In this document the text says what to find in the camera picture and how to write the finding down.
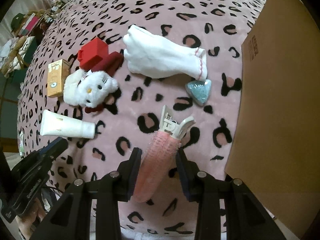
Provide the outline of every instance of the leopard print blanket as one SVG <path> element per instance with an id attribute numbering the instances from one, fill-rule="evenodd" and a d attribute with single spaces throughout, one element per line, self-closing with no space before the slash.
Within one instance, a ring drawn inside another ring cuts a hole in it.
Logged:
<path id="1" fill-rule="evenodd" d="M 181 122 L 192 115 L 196 124 L 182 140 L 188 159 L 217 179 L 224 167 L 236 129 L 242 87 L 241 44 L 266 0 L 72 0 L 48 29 L 28 69 L 19 100 L 18 133 L 24 133 L 26 154 L 53 141 L 40 136 L 44 109 L 96 124 L 94 139 L 68 138 L 68 149 L 53 163 L 48 184 L 64 191 L 75 179 L 101 179 L 127 160 L 134 147 L 146 150 L 159 128 L 163 105 Z M 135 24 L 191 48 L 207 51 L 211 96 L 195 105 L 184 85 L 187 75 L 151 79 L 132 74 L 127 63 L 116 72 L 119 89 L 106 98 L 101 113 L 86 114 L 62 98 L 48 98 L 47 66 L 58 59 L 79 68 L 77 52 L 95 37 L 109 52 L 123 52 L 122 37 Z M 221 206 L 222 231 L 225 211 Z M 158 190 L 146 203 L 119 203 L 121 227 L 158 236 L 191 236 L 197 203 L 183 196 L 172 164 Z"/>

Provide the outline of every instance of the blue stone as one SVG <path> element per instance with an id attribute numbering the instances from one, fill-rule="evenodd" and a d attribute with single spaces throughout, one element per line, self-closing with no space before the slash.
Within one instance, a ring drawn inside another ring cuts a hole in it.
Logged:
<path id="1" fill-rule="evenodd" d="M 200 106 L 203 106 L 209 98 L 211 92 L 211 80 L 194 80 L 186 84 L 187 93 Z"/>

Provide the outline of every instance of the brown cardboard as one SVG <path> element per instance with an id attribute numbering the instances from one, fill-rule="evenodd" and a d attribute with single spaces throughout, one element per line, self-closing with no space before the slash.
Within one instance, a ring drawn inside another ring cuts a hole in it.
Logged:
<path id="1" fill-rule="evenodd" d="M 60 59 L 48 65 L 47 96 L 50 98 L 63 96 L 64 83 L 70 74 L 70 65 Z"/>
<path id="2" fill-rule="evenodd" d="M 267 0 L 242 55 L 226 172 L 302 237 L 320 209 L 320 31 L 299 0 Z"/>

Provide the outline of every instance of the metal screw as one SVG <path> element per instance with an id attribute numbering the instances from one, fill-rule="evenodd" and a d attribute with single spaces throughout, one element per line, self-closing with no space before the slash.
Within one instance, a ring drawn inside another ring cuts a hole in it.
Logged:
<path id="1" fill-rule="evenodd" d="M 120 173 L 118 172 L 118 171 L 112 171 L 112 172 L 110 172 L 110 177 L 112 177 L 112 178 L 116 178 L 116 177 L 118 177 L 120 175 Z"/>
<path id="2" fill-rule="evenodd" d="M 74 181 L 74 184 L 75 184 L 76 186 L 80 186 L 80 185 L 82 185 L 82 183 L 83 183 L 83 180 L 82 180 L 82 179 L 76 179 L 76 180 Z"/>
<path id="3" fill-rule="evenodd" d="M 199 171 L 199 172 L 197 173 L 197 176 L 198 176 L 199 178 L 205 178 L 205 176 L 207 176 L 207 173 L 205 173 L 204 171 Z"/>
<path id="4" fill-rule="evenodd" d="M 234 179 L 233 183 L 236 184 L 237 186 L 240 186 L 242 184 L 242 180 L 241 179 Z"/>

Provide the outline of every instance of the white tube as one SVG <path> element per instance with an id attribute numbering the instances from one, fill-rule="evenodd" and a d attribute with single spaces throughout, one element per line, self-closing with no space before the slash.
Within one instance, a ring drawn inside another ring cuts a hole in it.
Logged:
<path id="1" fill-rule="evenodd" d="M 95 123 L 84 122 L 61 114 L 43 111 L 40 135 L 93 139 Z"/>

